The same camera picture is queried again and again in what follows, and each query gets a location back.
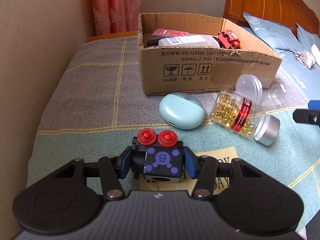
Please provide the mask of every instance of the curtain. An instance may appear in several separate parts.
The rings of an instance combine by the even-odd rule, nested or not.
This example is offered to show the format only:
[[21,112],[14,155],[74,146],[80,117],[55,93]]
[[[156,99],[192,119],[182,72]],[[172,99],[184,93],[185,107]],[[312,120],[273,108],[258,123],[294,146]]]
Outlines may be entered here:
[[97,35],[138,29],[140,0],[92,0]]

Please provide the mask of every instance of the plastic bottle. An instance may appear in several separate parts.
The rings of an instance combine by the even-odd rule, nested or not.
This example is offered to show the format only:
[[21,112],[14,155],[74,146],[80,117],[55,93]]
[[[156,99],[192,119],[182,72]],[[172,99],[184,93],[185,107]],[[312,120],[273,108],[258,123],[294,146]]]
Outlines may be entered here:
[[263,89],[260,80],[251,74],[241,75],[236,83],[236,93],[261,106],[280,105],[286,96],[284,82],[275,78],[269,89]]
[[219,43],[215,40],[214,37],[205,34],[164,38],[159,40],[158,46],[220,48]]
[[248,139],[269,146],[276,139],[280,120],[266,113],[262,106],[231,91],[221,91],[210,119]]

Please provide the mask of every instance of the wooden headboard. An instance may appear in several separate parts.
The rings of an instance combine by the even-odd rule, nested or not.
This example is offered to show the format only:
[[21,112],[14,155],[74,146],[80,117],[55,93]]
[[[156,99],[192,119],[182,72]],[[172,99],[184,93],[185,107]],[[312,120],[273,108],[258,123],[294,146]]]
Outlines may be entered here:
[[292,28],[297,36],[297,24],[319,36],[319,19],[303,0],[226,0],[223,17],[240,26],[249,26],[243,12]]

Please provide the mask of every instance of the purple hexagon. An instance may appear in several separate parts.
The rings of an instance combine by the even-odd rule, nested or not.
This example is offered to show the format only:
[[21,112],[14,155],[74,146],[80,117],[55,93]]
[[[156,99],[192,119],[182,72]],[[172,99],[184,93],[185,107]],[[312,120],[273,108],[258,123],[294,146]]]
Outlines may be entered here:
[[172,155],[173,156],[178,156],[180,154],[180,152],[178,150],[173,150],[172,151]]
[[144,169],[145,169],[145,171],[152,171],[152,166],[146,165]]
[[173,174],[178,173],[178,168],[172,167],[172,168],[171,168],[171,173],[173,173]]
[[149,154],[153,154],[156,150],[154,148],[148,148],[148,153]]

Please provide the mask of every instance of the blue pillow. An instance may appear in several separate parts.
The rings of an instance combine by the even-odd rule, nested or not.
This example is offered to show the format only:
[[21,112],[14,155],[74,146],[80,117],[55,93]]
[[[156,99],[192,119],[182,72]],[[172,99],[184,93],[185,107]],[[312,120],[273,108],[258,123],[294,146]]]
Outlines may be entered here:
[[320,39],[318,35],[309,33],[305,31],[299,24],[297,25],[298,41],[303,45],[304,49],[306,49],[311,54],[311,47],[313,44],[315,44],[318,47],[318,49],[320,49]]
[[251,16],[244,12],[243,17],[249,23],[255,35],[268,44],[275,52],[290,51],[292,53],[304,50],[301,43],[291,32],[291,29],[274,22]]

